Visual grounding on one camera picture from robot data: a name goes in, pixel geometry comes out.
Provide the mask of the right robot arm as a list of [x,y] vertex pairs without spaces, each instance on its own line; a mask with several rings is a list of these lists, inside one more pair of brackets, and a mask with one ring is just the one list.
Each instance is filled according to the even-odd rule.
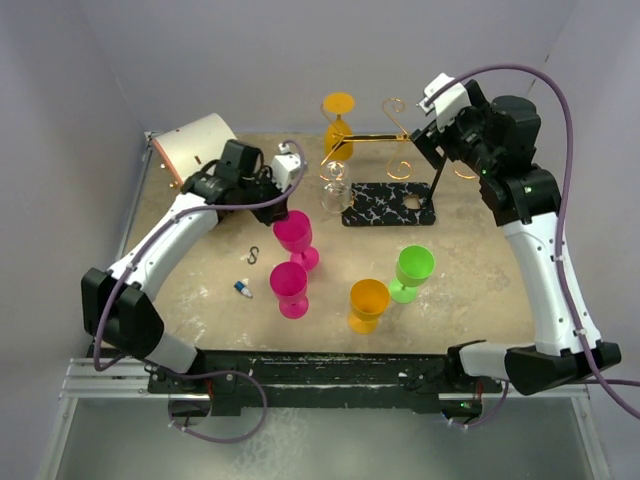
[[441,170],[459,160],[479,178],[483,202],[508,241],[521,272],[535,322],[531,345],[475,341],[452,347],[446,383],[467,391],[480,376],[508,381],[523,395],[587,379],[594,367],[620,363],[617,344],[602,339],[575,278],[566,238],[556,232],[561,195],[554,176],[533,161],[541,119],[522,97],[481,94],[424,97],[434,120],[411,136]]

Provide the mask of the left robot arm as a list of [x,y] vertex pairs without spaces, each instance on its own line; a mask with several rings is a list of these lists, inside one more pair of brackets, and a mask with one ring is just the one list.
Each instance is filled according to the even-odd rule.
[[235,211],[249,211],[270,226],[288,215],[288,197],[308,166],[293,140],[278,146],[270,162],[263,151],[237,139],[195,171],[161,220],[127,255],[107,270],[89,269],[81,279],[85,331],[100,347],[170,370],[184,392],[202,387],[204,365],[198,349],[170,334],[154,300],[165,280],[201,237]]

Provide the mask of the clear glass wine glass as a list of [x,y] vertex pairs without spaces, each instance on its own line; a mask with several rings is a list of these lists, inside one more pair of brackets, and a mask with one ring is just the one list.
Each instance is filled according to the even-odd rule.
[[342,161],[329,161],[321,170],[323,180],[321,205],[334,214],[344,212],[352,203],[352,181],[350,170]]

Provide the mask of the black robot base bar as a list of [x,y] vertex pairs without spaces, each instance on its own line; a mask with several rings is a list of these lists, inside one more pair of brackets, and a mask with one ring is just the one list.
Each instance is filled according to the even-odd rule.
[[458,374],[441,354],[204,350],[190,378],[147,367],[173,412],[237,416],[245,408],[405,409],[464,417],[499,382]]

